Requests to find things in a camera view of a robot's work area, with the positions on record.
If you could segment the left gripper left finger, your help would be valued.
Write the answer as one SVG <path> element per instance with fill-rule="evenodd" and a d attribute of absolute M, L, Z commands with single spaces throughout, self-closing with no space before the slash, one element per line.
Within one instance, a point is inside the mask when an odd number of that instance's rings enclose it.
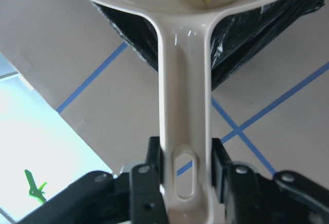
<path fill-rule="evenodd" d="M 163 152 L 159 137 L 151 137 L 145 163 L 130 172 L 131 223 L 168 223 L 160 185 L 163 183 Z"/>

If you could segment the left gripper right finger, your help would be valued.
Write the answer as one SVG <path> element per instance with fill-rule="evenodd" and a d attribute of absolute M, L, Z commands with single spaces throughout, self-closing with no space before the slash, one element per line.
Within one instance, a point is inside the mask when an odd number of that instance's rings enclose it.
<path fill-rule="evenodd" d="M 212 139 L 212 186 L 225 208 L 225 223 L 272 223 L 272 211 L 256 173 L 233 162 L 218 138 Z"/>

